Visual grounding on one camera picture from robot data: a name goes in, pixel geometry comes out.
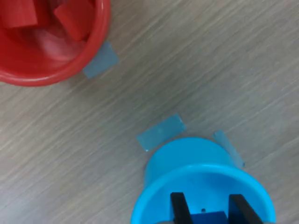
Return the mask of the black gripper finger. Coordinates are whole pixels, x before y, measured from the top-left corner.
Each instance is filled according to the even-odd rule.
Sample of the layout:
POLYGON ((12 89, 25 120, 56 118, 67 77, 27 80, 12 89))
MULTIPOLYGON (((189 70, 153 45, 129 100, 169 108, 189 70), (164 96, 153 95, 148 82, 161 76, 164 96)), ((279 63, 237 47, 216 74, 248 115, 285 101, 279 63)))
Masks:
POLYGON ((171 193, 171 204, 175 224, 192 224, 191 214, 182 192, 171 193))
POLYGON ((259 198, 230 194, 228 198, 229 224, 264 224, 266 212, 259 198))

